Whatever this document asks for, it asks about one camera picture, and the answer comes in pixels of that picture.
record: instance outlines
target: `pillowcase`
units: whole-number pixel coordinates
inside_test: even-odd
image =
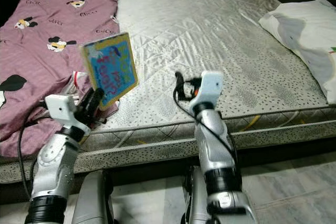
[[[336,104],[336,7],[327,0],[280,4],[259,23],[301,58]]]

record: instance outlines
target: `pink blanket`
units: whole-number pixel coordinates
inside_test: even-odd
[[[83,71],[79,46],[119,32],[118,0],[20,0],[0,28],[0,155],[16,156],[23,117],[38,100],[61,92]],[[73,83],[83,94],[88,79]],[[35,110],[22,140],[24,155],[38,151],[60,125]]]

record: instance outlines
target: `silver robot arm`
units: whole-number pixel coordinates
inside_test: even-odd
[[[195,138],[201,165],[201,170],[195,168],[192,175],[191,208],[186,223],[205,223],[207,220],[212,222],[206,223],[228,223],[227,220],[255,223],[255,215],[241,189],[233,142],[229,139],[226,124],[215,111],[222,92],[223,74],[204,71],[201,78],[185,81],[194,86],[190,98],[184,95],[182,75],[175,75],[178,98],[190,101],[189,114],[196,118]],[[247,218],[238,217],[240,213]]]
[[[103,90],[91,89],[78,106],[71,96],[45,98],[50,116],[63,127],[38,154],[38,171],[25,223],[63,223],[79,142],[90,132],[89,125],[95,120],[102,96]]]

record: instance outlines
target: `tile floor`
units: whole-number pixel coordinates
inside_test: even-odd
[[[243,169],[243,189],[259,223],[336,223],[336,152]],[[184,212],[181,177],[118,186],[113,208],[120,224],[176,224]],[[68,200],[71,223],[77,195]],[[0,224],[24,223],[27,203],[0,205]]]

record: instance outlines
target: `book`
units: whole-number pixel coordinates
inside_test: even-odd
[[[100,110],[106,110],[138,84],[128,33],[87,43],[81,55],[89,71],[93,89],[102,88]]]

